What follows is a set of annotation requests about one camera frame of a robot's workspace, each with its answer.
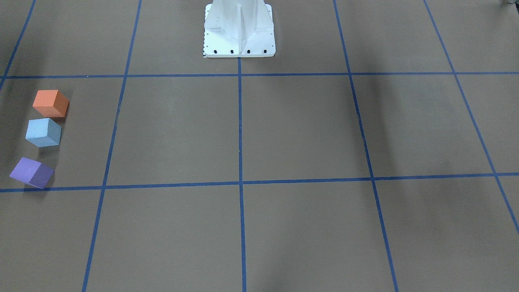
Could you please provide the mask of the light blue foam block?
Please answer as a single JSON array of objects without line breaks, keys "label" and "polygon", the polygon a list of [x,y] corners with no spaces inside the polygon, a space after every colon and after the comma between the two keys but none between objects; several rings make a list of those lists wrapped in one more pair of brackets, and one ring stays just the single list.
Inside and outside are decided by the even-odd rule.
[{"label": "light blue foam block", "polygon": [[61,140],[61,126],[51,118],[29,120],[25,139],[42,148],[57,146]]}]

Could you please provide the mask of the orange foam block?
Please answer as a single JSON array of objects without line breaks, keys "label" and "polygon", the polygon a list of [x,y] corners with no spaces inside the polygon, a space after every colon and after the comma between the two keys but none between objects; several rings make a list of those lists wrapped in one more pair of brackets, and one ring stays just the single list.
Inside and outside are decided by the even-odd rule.
[{"label": "orange foam block", "polygon": [[45,118],[65,118],[69,103],[59,90],[38,90],[32,107]]}]

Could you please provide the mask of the purple foam block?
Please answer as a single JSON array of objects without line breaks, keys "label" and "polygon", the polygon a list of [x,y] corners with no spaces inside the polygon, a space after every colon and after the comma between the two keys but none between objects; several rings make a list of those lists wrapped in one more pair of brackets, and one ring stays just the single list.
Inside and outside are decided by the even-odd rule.
[{"label": "purple foam block", "polygon": [[9,177],[24,184],[43,189],[50,181],[54,169],[39,161],[21,157]]}]

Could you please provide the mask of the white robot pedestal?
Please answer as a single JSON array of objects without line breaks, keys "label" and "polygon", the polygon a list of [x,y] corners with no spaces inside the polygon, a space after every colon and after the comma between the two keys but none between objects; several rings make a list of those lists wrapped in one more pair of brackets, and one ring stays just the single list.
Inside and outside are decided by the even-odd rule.
[{"label": "white robot pedestal", "polygon": [[203,57],[276,55],[272,7],[263,0],[214,0],[204,11]]}]

